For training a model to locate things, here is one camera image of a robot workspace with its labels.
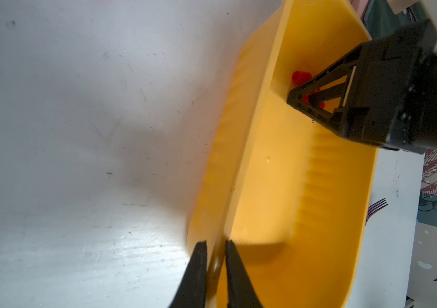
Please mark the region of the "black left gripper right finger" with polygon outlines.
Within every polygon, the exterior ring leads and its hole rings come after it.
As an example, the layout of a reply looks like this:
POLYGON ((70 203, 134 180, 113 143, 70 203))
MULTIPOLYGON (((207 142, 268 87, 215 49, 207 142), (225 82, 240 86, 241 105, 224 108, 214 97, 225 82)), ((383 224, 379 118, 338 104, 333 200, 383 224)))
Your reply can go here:
POLYGON ((255 307, 263 308, 244 263, 233 241, 227 241, 226 273, 227 273, 227 306, 229 308, 255 307))

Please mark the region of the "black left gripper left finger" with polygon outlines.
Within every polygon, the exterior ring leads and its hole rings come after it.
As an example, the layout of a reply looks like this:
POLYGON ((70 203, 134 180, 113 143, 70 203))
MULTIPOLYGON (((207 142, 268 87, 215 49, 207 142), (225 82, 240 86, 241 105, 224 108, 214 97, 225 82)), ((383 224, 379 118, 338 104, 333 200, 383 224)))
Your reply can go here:
POLYGON ((208 248, 206 241, 198 242, 173 298, 170 308, 204 308, 206 305, 208 248))

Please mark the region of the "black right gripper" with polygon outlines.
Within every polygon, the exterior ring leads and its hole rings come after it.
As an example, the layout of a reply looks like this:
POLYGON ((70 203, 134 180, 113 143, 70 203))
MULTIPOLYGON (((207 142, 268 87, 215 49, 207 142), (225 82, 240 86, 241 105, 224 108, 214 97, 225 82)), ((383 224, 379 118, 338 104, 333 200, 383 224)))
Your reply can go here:
POLYGON ((361 43, 292 89, 286 103, 353 142, 414 153, 437 149, 436 42, 429 20, 402 26, 361 43), (301 101, 317 89, 325 103, 339 100, 332 112, 301 101))

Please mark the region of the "red sleeve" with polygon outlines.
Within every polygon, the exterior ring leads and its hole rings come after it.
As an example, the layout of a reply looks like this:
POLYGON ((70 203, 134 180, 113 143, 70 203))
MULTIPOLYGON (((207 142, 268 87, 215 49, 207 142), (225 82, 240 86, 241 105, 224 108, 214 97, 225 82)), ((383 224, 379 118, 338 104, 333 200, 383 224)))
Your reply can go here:
POLYGON ((308 95, 302 96, 301 101, 307 105, 311 105, 313 103, 315 106, 325 109, 326 103, 322 101, 322 96, 318 95, 319 92, 321 92, 320 89, 314 90, 308 95))
POLYGON ((305 71, 295 71, 291 76, 291 81, 294 85, 303 85, 311 79, 312 74, 305 71))

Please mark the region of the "yellow plastic storage tray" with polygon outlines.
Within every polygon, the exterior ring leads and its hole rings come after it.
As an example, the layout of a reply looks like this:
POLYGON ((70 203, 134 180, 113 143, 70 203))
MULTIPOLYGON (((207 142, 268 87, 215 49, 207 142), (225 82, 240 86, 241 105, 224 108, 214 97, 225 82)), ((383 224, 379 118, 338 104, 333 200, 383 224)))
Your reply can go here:
POLYGON ((286 102, 369 35, 348 1, 284 1, 243 45, 188 230, 208 245, 207 307, 226 307, 231 240, 264 307, 344 307, 378 151, 286 102))

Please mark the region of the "dark green cloth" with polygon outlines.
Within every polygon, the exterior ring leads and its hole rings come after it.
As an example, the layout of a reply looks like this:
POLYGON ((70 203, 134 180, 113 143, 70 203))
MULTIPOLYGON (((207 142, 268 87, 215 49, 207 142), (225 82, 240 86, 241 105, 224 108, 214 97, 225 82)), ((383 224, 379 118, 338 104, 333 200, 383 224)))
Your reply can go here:
POLYGON ((376 0, 369 2, 363 24, 371 38, 377 39, 393 34, 396 29, 402 26, 426 19, 427 15, 420 2, 395 14, 386 1, 376 0))

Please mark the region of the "purple black fork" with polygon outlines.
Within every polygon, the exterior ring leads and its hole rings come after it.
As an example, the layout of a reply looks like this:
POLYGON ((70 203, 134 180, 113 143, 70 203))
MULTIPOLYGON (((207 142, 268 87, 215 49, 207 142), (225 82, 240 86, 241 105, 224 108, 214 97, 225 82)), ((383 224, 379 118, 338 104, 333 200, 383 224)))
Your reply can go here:
POLYGON ((368 220, 375 215, 377 212, 379 212, 381 209, 384 209, 386 206, 388 205, 387 201, 385 198, 371 204, 368 207, 368 212, 367 212, 367 217, 366 217, 366 221, 365 223, 368 222, 368 220))

